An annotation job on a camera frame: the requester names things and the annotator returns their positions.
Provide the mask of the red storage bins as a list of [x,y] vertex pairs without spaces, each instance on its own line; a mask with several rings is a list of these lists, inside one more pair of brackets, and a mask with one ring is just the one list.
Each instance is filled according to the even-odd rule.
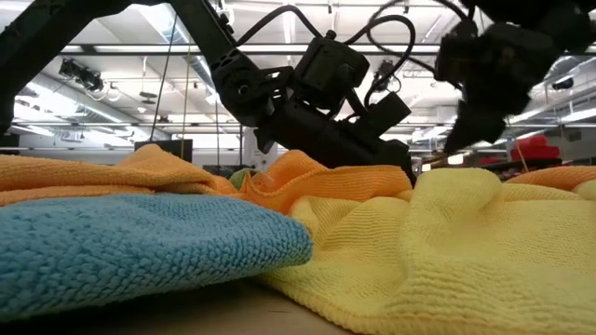
[[548,138],[544,135],[536,135],[521,140],[516,140],[510,150],[513,161],[532,159],[557,159],[560,157],[560,149],[556,145],[550,145]]

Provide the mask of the black monitor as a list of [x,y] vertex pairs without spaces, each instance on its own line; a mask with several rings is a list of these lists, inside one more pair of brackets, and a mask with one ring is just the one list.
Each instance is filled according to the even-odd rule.
[[188,163],[193,162],[193,140],[137,141],[134,143],[134,150],[137,151],[149,144],[155,144],[163,151],[173,154]]

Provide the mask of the yellow microfiber towel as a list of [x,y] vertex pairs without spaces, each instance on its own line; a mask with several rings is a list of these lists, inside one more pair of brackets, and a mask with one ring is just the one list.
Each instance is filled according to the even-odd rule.
[[305,197],[311,260],[262,282],[371,335],[596,335],[596,167],[435,169],[396,197]]

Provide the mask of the green microfiber towel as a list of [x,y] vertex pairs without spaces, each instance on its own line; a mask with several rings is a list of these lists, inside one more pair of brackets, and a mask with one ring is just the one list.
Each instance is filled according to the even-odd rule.
[[236,172],[234,172],[230,178],[228,179],[230,183],[237,189],[240,190],[242,188],[242,184],[247,176],[254,176],[258,173],[258,170],[254,168],[244,167]]

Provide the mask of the white machine cabinet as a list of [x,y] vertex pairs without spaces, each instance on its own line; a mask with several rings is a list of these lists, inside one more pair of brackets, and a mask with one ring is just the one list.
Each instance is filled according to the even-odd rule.
[[278,159],[278,145],[274,142],[268,153],[258,148],[254,129],[247,127],[243,132],[243,165],[257,170],[267,170]]

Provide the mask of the orange microfiber towel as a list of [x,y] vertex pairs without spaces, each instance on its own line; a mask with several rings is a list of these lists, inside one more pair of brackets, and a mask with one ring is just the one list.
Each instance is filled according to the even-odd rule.
[[0,207],[44,198],[156,193],[239,196],[227,179],[155,144],[115,166],[0,155]]
[[409,201],[416,191],[439,197],[495,195],[508,201],[571,200],[596,202],[596,167],[550,167],[501,181],[476,167],[436,168],[411,184],[400,167],[327,168],[300,151],[289,151],[268,170],[247,174],[239,187],[243,197],[284,214],[304,196],[364,202],[375,197]]

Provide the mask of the blue microfiber towel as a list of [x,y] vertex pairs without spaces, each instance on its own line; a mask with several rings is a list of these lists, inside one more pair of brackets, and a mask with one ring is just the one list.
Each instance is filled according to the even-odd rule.
[[0,323],[307,262],[298,221],[239,199],[117,194],[0,208]]

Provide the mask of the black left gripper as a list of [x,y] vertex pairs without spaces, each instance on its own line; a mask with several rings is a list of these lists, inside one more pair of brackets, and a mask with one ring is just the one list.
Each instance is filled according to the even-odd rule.
[[299,150],[327,168],[348,166],[399,166],[412,186],[409,146],[381,136],[398,124],[410,110],[395,93],[387,94],[355,122],[332,120],[314,107],[291,99],[255,129],[258,148],[267,152],[276,142],[289,150]]

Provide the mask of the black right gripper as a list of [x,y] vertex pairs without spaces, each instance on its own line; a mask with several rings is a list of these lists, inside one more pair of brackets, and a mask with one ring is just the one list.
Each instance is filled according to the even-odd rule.
[[526,108],[529,91],[560,55],[550,36],[540,32],[500,22],[479,33],[474,22],[459,22],[440,40],[435,60],[435,78],[458,84],[462,92],[443,151],[495,143],[506,115]]

